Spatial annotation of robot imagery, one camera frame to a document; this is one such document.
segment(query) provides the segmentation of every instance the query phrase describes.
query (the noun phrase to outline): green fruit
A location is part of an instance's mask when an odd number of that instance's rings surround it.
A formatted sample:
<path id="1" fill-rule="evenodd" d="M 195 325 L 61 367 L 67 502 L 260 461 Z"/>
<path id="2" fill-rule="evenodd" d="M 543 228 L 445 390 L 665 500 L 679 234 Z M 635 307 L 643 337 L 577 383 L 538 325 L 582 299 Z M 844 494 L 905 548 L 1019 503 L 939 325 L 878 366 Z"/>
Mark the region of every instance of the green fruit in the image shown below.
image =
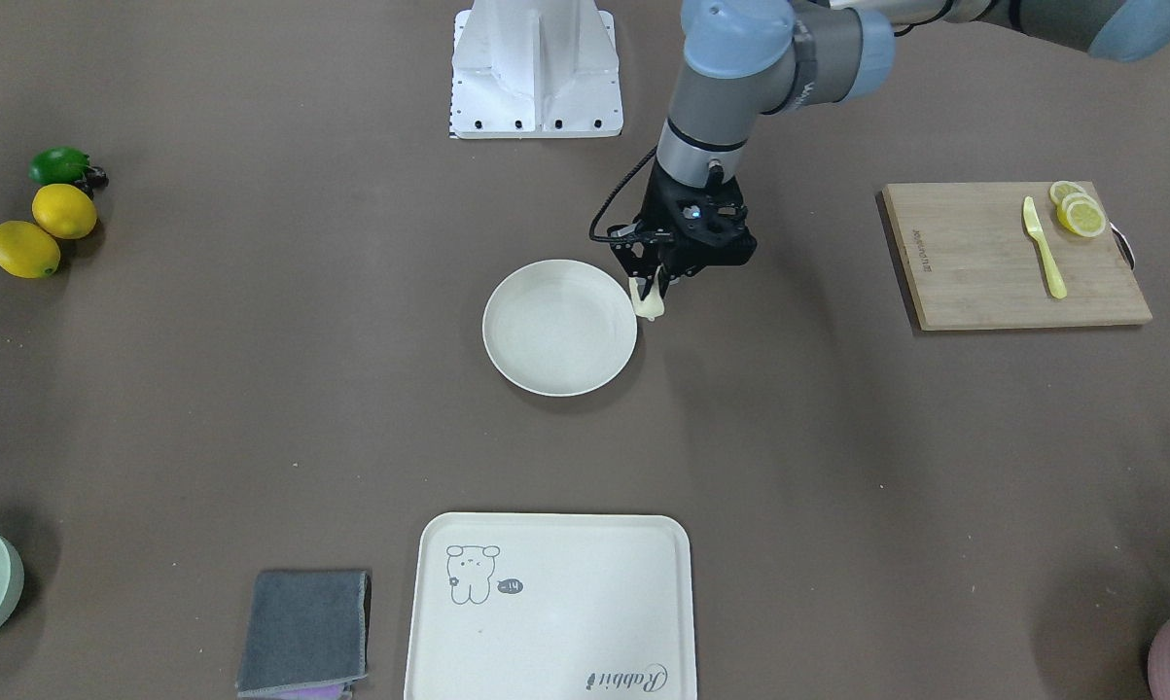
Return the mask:
<path id="1" fill-rule="evenodd" d="M 0 266 L 22 279 L 40 279 L 56 272 L 61 248 L 41 227 L 29 221 L 6 221 L 0 226 Z"/>
<path id="2" fill-rule="evenodd" d="M 55 183 L 69 185 L 83 177 L 88 165 L 91 163 L 83 151 L 77 147 L 58 146 L 34 157 L 27 173 L 41 185 L 55 185 Z"/>

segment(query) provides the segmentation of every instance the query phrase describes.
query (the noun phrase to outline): bear drawing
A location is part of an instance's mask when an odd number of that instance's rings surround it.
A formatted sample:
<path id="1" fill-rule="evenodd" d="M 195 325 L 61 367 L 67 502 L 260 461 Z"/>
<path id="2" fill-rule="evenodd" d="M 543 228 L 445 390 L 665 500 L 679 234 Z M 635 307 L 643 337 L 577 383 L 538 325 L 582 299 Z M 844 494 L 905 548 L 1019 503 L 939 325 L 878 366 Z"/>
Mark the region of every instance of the bear drawing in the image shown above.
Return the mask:
<path id="1" fill-rule="evenodd" d="M 447 547 L 447 576 L 450 577 L 450 599 L 456 605 L 483 603 L 490 597 L 490 577 L 497 547 Z"/>

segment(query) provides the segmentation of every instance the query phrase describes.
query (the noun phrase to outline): lemon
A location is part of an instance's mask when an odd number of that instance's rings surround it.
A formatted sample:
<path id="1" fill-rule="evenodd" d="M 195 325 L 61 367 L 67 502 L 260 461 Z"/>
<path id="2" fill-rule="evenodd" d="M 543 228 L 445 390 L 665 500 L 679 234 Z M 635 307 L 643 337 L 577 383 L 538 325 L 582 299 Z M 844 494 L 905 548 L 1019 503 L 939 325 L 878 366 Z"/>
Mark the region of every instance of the lemon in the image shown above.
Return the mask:
<path id="1" fill-rule="evenodd" d="M 1057 207 L 1061 225 L 1078 235 L 1094 238 L 1108 231 L 1108 217 L 1092 195 L 1076 192 L 1065 195 Z"/>
<path id="2" fill-rule="evenodd" d="M 1059 179 L 1052 183 L 1052 190 L 1048 190 L 1047 194 L 1052 195 L 1052 204 L 1055 204 L 1057 207 L 1059 207 L 1061 200 L 1064 200 L 1065 197 L 1068 197 L 1069 194 L 1073 194 L 1075 192 L 1080 192 L 1081 194 L 1087 193 L 1086 188 L 1078 185 L 1076 181 Z"/>
<path id="3" fill-rule="evenodd" d="M 83 238 L 96 226 L 96 205 L 74 185 L 39 187 L 32 215 L 43 231 L 58 238 Z"/>
<path id="4" fill-rule="evenodd" d="M 25 279 L 40 279 L 56 272 L 61 248 L 53 236 L 29 221 L 6 221 L 0 226 L 0 266 Z"/>

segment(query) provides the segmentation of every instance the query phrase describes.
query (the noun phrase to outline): cutting board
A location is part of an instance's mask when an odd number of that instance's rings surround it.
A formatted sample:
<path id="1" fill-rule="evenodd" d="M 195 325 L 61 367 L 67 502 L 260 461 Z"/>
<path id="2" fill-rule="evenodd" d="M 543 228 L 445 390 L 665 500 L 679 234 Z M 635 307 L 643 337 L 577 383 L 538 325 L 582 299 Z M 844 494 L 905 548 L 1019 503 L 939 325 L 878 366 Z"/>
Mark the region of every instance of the cutting board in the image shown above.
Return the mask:
<path id="1" fill-rule="evenodd" d="M 883 187 L 892 234 L 923 330 L 1096 327 L 1150 321 L 1137 280 L 1108 232 L 1060 226 L 1051 181 L 901 183 Z M 1104 211 L 1094 183 L 1080 183 Z M 1052 298 L 1021 225 L 1033 197 L 1069 295 Z"/>

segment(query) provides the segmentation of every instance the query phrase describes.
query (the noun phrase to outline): knife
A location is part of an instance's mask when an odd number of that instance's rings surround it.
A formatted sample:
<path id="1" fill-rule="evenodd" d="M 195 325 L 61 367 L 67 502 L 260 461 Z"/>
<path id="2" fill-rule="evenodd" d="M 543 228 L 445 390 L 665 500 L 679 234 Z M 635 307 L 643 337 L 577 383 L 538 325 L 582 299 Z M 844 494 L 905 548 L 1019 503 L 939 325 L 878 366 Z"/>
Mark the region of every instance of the knife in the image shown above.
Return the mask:
<path id="1" fill-rule="evenodd" d="M 1026 197 L 1021 217 L 1025 219 L 1025 233 L 1034 240 L 1034 243 L 1038 243 L 1039 258 L 1042 258 L 1042 274 L 1047 279 L 1047 291 L 1051 291 L 1052 296 L 1057 298 L 1068 296 L 1069 291 L 1064 287 L 1064 276 L 1060 276 L 1060 267 L 1057 267 L 1055 258 L 1052 258 L 1052 248 L 1047 245 L 1047 235 L 1042 233 L 1042 222 L 1039 221 L 1033 197 Z"/>

